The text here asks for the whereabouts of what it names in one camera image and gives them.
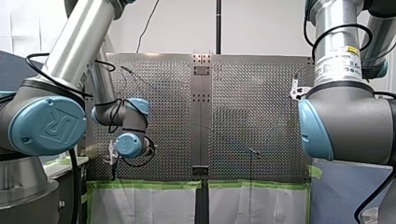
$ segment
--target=white bracket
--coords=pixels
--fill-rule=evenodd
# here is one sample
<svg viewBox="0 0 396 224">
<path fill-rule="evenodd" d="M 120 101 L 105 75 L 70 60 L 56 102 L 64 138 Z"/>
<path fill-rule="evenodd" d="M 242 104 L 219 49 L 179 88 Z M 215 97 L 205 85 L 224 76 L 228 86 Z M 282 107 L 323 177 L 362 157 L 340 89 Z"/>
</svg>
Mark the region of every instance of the white bracket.
<svg viewBox="0 0 396 224">
<path fill-rule="evenodd" d="M 113 140 L 110 140 L 110 143 L 108 144 L 108 157 L 109 160 L 103 160 L 106 163 L 109 163 L 110 165 L 113 165 L 116 163 L 117 157 L 119 154 L 117 153 L 116 149 L 114 148 Z"/>
<path fill-rule="evenodd" d="M 298 79 L 294 78 L 291 83 L 290 97 L 292 100 L 300 101 L 312 87 L 299 87 Z"/>
</svg>

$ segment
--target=vertical support post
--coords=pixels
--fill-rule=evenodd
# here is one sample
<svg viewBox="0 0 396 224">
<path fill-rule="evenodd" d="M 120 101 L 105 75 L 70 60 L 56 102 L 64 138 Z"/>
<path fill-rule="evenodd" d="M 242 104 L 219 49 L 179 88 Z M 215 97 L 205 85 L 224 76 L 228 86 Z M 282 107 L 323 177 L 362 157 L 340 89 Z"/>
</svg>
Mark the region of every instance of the vertical support post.
<svg viewBox="0 0 396 224">
<path fill-rule="evenodd" d="M 216 3 L 216 54 L 221 54 L 221 0 Z"/>
</svg>

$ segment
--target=black cable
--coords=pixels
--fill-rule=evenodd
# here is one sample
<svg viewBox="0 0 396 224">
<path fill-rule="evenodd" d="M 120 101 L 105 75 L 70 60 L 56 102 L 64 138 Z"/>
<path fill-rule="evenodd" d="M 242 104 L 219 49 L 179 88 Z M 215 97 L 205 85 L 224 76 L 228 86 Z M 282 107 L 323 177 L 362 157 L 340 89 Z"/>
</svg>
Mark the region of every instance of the black cable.
<svg viewBox="0 0 396 224">
<path fill-rule="evenodd" d="M 117 157 L 116 161 L 111 166 L 111 181 L 116 180 L 117 165 L 119 164 L 120 156 Z"/>
<path fill-rule="evenodd" d="M 393 97 L 394 99 L 396 99 L 396 94 L 393 92 L 388 92 L 388 91 L 375 91 L 374 95 L 386 95 L 386 96 L 390 96 L 390 97 Z"/>
<path fill-rule="evenodd" d="M 312 42 L 309 40 L 308 34 L 306 33 L 306 24 L 308 23 L 308 15 L 310 10 L 311 10 L 311 0 L 307 0 L 305 6 L 305 15 L 304 15 L 304 38 L 309 46 L 314 47 L 314 44 L 312 44 Z"/>
<path fill-rule="evenodd" d="M 114 132 L 119 128 L 118 125 L 115 125 L 114 119 L 115 119 L 116 116 L 119 114 L 120 108 L 121 108 L 123 102 L 122 102 L 121 99 L 117 99 L 117 102 L 119 102 L 119 104 L 118 104 L 117 106 L 113 106 L 113 108 L 112 108 L 111 111 L 110 111 L 110 123 L 108 124 L 108 132 L 109 132 L 109 133 L 114 133 Z"/>
<path fill-rule="evenodd" d="M 0 104 L 11 101 L 12 99 L 14 99 L 14 96 L 16 94 L 17 94 L 16 92 L 13 92 L 13 93 L 8 93 L 7 95 L 0 97 Z"/>
<path fill-rule="evenodd" d="M 69 149 L 70 161 L 72 163 L 73 171 L 73 212 L 72 212 L 72 224 L 78 223 L 78 210 L 80 205 L 80 175 L 77 164 L 77 156 L 75 150 Z"/>
<path fill-rule="evenodd" d="M 125 160 L 124 157 L 122 157 L 122 160 L 125 162 L 125 164 L 127 164 L 128 166 L 134 167 L 134 168 L 138 168 L 138 167 L 142 167 L 142 166 L 147 165 L 147 164 L 154 158 L 155 152 L 156 152 L 156 149 L 155 149 L 155 146 L 154 146 L 154 142 L 153 142 L 149 137 L 147 137 L 147 136 L 146 136 L 145 138 L 148 139 L 149 145 L 150 145 L 150 147 L 152 148 L 152 153 L 151 153 L 150 158 L 149 158 L 147 161 L 145 161 L 145 162 L 143 162 L 143 163 L 141 163 L 141 164 L 134 165 L 134 164 L 129 163 L 127 160 Z"/>
<path fill-rule="evenodd" d="M 315 61 L 315 51 L 317 50 L 318 44 L 320 43 L 320 41 L 326 37 L 326 35 L 328 35 L 329 33 L 331 33 L 332 31 L 339 29 L 339 28 L 345 28 L 345 27 L 356 27 L 359 29 L 362 29 L 363 31 L 365 31 L 367 33 L 367 35 L 369 36 L 369 41 L 367 41 L 366 45 L 364 45 L 361 50 L 366 49 L 367 47 L 369 47 L 369 45 L 371 44 L 372 40 L 373 40 L 373 33 L 371 32 L 371 30 L 361 24 L 357 24 L 357 23 L 350 23 L 350 24 L 342 24 L 342 25 L 338 25 L 338 26 L 334 26 L 333 28 L 330 28 L 329 30 L 323 32 L 323 34 L 321 34 L 318 38 L 317 41 L 315 41 L 314 47 L 312 47 L 312 60 Z"/>
<path fill-rule="evenodd" d="M 156 2 L 155 5 L 154 5 L 154 8 L 153 8 L 152 11 L 151 11 L 151 14 L 150 14 L 149 17 L 148 17 L 148 22 L 146 23 L 146 27 L 145 27 L 145 29 L 143 30 L 142 34 L 141 34 L 140 37 L 139 37 L 139 42 L 138 42 L 138 44 L 137 44 L 136 53 L 139 53 L 140 44 L 142 43 L 142 37 L 143 37 L 143 35 L 145 35 L 147 29 L 149 28 L 149 22 L 151 21 L 151 17 L 152 17 L 152 15 L 154 14 L 155 9 L 157 8 L 159 2 L 160 2 L 160 0 L 157 0 L 157 2 Z"/>
<path fill-rule="evenodd" d="M 382 190 L 384 190 L 387 187 L 387 185 L 393 180 L 393 178 L 395 178 L 395 176 L 396 176 L 396 170 L 394 167 L 392 167 L 392 172 L 390 172 L 390 174 L 384 180 L 384 182 L 382 182 L 382 184 L 366 200 L 364 200 L 364 202 L 361 205 L 359 205 L 359 207 L 355 211 L 355 214 L 353 215 L 357 223 L 359 224 L 361 223 L 360 221 L 361 211 L 363 211 L 363 209 L 367 206 L 367 204 L 369 204 L 374 198 L 376 198 L 376 196 L 378 196 L 379 193 L 382 192 Z"/>
<path fill-rule="evenodd" d="M 80 95 L 85 96 L 85 97 L 93 97 L 91 94 L 88 94 L 88 93 L 85 93 L 85 92 L 83 92 L 83 91 L 79 91 L 79 90 L 73 89 L 73 88 L 71 88 L 71 87 L 68 87 L 68 86 L 66 86 L 66 85 L 64 85 L 64 84 L 62 84 L 62 83 L 60 83 L 60 82 L 58 82 L 58 81 L 55 80 L 53 77 L 47 75 L 46 73 L 44 73 L 43 71 L 41 71 L 41 69 L 37 68 L 37 67 L 35 66 L 35 64 L 32 62 L 32 58 L 44 57 L 44 56 L 49 56 L 49 55 L 50 55 L 49 53 L 34 53 L 34 54 L 29 54 L 28 56 L 26 56 L 25 61 L 26 61 L 27 64 L 28 64 L 33 70 L 35 70 L 38 74 L 40 74 L 40 75 L 43 76 L 44 78 L 48 79 L 49 81 L 53 82 L 55 85 L 57 85 L 57 86 L 59 86 L 59 87 L 61 87 L 61 88 L 63 88 L 63 89 L 66 89 L 66 90 L 68 90 L 68 91 L 72 91 L 72 92 L 74 92 L 74 93 L 80 94 Z M 111 63 L 106 63 L 106 62 L 97 61 L 97 60 L 95 60 L 95 61 L 96 61 L 97 63 L 101 63 L 101 64 L 105 64 L 105 65 L 110 66 L 111 68 L 109 69 L 109 72 L 113 72 L 113 71 L 116 70 L 116 66 L 114 66 L 114 65 L 111 64 Z"/>
<path fill-rule="evenodd" d="M 108 72 L 114 72 L 114 71 L 116 71 L 116 66 L 115 66 L 114 64 L 112 64 L 112 63 L 102 62 L 102 61 L 98 61 L 98 60 L 95 60 L 95 62 L 96 62 L 96 63 L 101 63 L 101 64 L 104 64 L 104 65 L 109 66 L 110 69 L 108 69 Z"/>
</svg>

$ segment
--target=yellow sticker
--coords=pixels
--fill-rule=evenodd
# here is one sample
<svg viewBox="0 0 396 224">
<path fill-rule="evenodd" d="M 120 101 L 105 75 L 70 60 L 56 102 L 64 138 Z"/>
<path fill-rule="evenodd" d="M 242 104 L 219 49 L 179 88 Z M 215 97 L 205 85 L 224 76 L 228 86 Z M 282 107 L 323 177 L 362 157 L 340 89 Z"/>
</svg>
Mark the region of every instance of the yellow sticker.
<svg viewBox="0 0 396 224">
<path fill-rule="evenodd" d="M 354 53 L 354 54 L 356 54 L 356 55 L 359 56 L 359 50 L 358 50 L 358 49 L 355 49 L 355 48 L 353 48 L 353 47 L 351 47 L 351 46 L 346 46 L 346 51 L 351 52 L 351 53 Z"/>
</svg>

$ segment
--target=blue joint cap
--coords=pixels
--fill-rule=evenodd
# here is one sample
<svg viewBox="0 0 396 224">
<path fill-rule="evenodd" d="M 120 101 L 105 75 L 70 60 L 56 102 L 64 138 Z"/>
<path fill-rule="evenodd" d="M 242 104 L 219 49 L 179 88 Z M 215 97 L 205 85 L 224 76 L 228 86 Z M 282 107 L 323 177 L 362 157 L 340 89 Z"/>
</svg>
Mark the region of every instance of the blue joint cap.
<svg viewBox="0 0 396 224">
<path fill-rule="evenodd" d="M 91 120 L 95 123 L 95 124 L 101 124 L 98 120 L 98 118 L 96 117 L 96 107 L 94 107 L 91 110 Z"/>
<path fill-rule="evenodd" d="M 116 150 L 126 158 L 136 158 L 142 153 L 142 143 L 133 133 L 123 133 L 117 138 Z"/>
<path fill-rule="evenodd" d="M 384 77 L 387 75 L 387 72 L 388 72 L 388 61 L 385 61 L 384 65 L 382 65 L 381 70 L 379 70 L 375 78 Z"/>
<path fill-rule="evenodd" d="M 332 161 L 334 155 L 327 131 L 317 110 L 308 100 L 299 103 L 300 131 L 303 150 L 310 157 Z"/>
<path fill-rule="evenodd" d="M 128 99 L 134 106 L 136 106 L 144 115 L 149 114 L 149 101 L 141 98 L 129 98 Z M 128 107 L 135 109 L 133 106 L 130 104 L 126 104 Z"/>
<path fill-rule="evenodd" d="M 23 107 L 8 127 L 8 140 L 30 156 L 53 156 L 75 146 L 87 120 L 81 106 L 63 96 L 41 97 Z"/>
</svg>

